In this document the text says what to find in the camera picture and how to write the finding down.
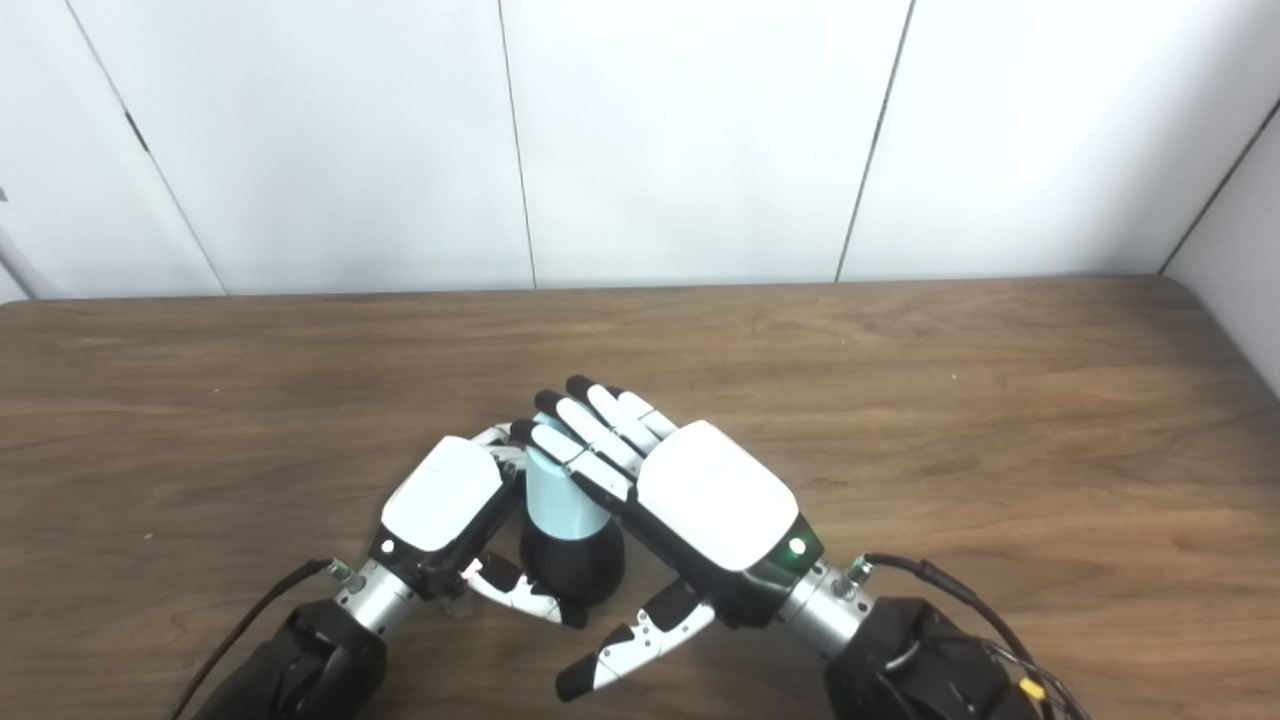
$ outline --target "black fingertip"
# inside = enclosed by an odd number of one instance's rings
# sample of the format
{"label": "black fingertip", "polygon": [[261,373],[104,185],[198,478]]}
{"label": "black fingertip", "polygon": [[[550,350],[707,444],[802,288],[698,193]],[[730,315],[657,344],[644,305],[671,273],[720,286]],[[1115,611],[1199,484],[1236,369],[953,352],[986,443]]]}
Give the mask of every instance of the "black fingertip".
{"label": "black fingertip", "polygon": [[563,395],[552,389],[544,389],[534,396],[534,407],[538,407],[552,418],[558,419],[559,413],[556,410],[556,405],[558,405],[561,400],[564,400]]}
{"label": "black fingertip", "polygon": [[573,375],[572,378],[564,380],[564,392],[571,396],[586,402],[586,391],[595,387],[595,380],[588,378],[586,375]]}
{"label": "black fingertip", "polygon": [[586,626],[586,609],[576,602],[561,600],[561,625],[581,630]]}
{"label": "black fingertip", "polygon": [[603,643],[600,643],[600,650],[604,650],[611,644],[628,643],[634,639],[636,639],[636,634],[631,632],[631,628],[627,625],[618,625],[617,628],[613,628],[613,632],[604,638]]}
{"label": "black fingertip", "polygon": [[525,445],[538,445],[534,442],[534,428],[538,423],[530,420],[529,418],[521,418],[511,424],[511,437]]}
{"label": "black fingertip", "polygon": [[595,689],[595,655],[588,655],[556,675],[556,697],[572,702]]}
{"label": "black fingertip", "polygon": [[484,565],[480,568],[480,577],[502,592],[516,589],[524,574],[511,560],[492,552],[485,555]]}

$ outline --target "wood grain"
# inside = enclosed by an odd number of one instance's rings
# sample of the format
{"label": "wood grain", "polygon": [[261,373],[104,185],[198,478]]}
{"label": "wood grain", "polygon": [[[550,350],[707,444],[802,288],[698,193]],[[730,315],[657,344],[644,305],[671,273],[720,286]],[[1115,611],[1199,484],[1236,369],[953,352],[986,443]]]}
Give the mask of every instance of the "wood grain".
{"label": "wood grain", "polygon": [[[1098,719],[1280,711],[1280,406],[1180,287],[1107,278],[6,305],[5,717],[161,716],[279,575],[361,555],[440,436],[579,372],[719,424],[833,561],[964,578]],[[829,716],[783,634],[718,626],[559,705],[671,577],[628,562],[585,632],[426,609],[365,716]]]}

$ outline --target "robotic hand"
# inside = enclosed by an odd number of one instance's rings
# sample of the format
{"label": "robotic hand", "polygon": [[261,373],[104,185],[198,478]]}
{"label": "robotic hand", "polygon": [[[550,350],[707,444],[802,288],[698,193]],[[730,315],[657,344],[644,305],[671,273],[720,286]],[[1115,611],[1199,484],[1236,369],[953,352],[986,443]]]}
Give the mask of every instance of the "robotic hand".
{"label": "robotic hand", "polygon": [[197,720],[353,717],[381,684],[385,639],[424,601],[453,600],[467,588],[536,618],[584,626],[582,609],[483,552],[522,496],[525,451],[507,441],[504,425],[470,441],[442,439],[383,506],[360,571],[320,560],[278,584],[197,673],[170,717],[180,715],[212,662],[266,602],[325,568],[342,579],[342,592],[298,606],[210,694]]}
{"label": "robotic hand", "polygon": [[[719,619],[731,628],[778,623],[809,647],[826,662],[842,720],[1032,720],[1051,716],[1051,703],[1087,717],[1009,626],[936,566],[891,555],[863,556],[847,570],[828,565],[791,491],[712,424],[677,428],[635,393],[581,375],[566,389],[543,391],[535,404],[570,433],[517,420],[512,437],[561,462],[680,578],[634,625],[559,674],[561,700],[616,682]],[[865,580],[876,565],[909,570],[977,609],[1012,650],[961,632],[922,598],[872,596]],[[1015,682],[997,659],[1028,678]]]}

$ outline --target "robotic finger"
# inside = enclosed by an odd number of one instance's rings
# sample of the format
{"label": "robotic finger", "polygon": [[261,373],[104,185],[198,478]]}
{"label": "robotic finger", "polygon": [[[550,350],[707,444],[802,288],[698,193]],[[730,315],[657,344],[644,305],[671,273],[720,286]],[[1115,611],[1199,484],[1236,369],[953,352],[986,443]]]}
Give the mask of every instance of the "robotic finger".
{"label": "robotic finger", "polygon": [[667,655],[716,620],[716,609],[677,579],[644,603],[634,625],[618,625],[600,650],[556,676],[556,694],[568,702],[598,691]]}

